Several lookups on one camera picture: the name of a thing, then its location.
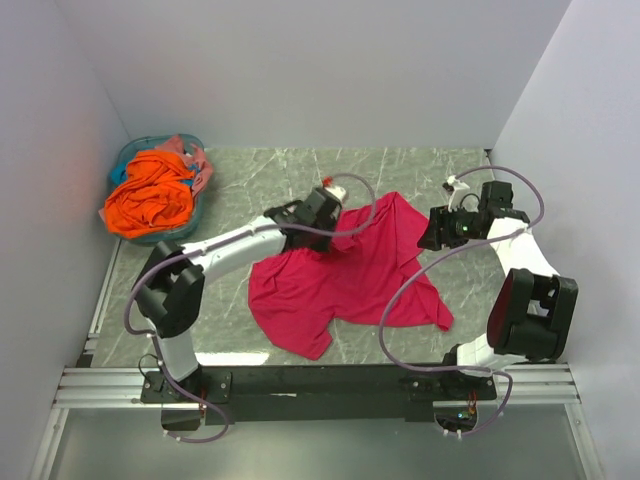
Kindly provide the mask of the red t shirt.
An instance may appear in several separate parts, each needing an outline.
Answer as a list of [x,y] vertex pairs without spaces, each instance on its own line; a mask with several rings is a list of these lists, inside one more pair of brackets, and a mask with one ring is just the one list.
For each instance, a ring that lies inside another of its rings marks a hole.
[[366,229],[332,239],[326,253],[294,250],[253,265],[248,305],[272,344],[315,361],[332,342],[332,320],[376,325],[402,285],[408,288],[387,326],[452,327],[452,313],[420,271],[417,242],[427,218],[400,193],[390,192],[375,206],[343,212],[338,227],[352,230],[366,219],[372,221]]

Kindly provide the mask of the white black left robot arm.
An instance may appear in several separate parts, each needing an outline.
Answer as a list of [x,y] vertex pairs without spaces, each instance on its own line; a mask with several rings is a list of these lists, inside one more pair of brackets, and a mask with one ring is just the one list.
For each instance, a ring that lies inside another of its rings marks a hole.
[[348,198],[336,185],[314,188],[303,200],[268,209],[245,226],[204,241],[156,245],[145,264],[134,301],[157,342],[168,370],[164,389],[186,402],[206,390],[191,329],[199,317],[205,285],[241,267],[294,249],[323,252]]

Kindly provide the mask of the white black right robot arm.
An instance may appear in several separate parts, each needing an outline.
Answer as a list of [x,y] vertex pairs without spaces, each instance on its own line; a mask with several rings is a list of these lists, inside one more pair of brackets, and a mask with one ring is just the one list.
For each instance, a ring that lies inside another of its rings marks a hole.
[[473,376],[487,377],[525,361],[557,360],[566,346],[579,287],[545,258],[529,216],[513,206],[510,183],[484,183],[471,210],[463,206],[472,194],[466,183],[451,176],[443,187],[449,203],[430,209],[418,247],[440,251],[489,240],[505,274],[486,332],[456,346],[454,365],[439,374],[442,393],[460,399],[473,388]]

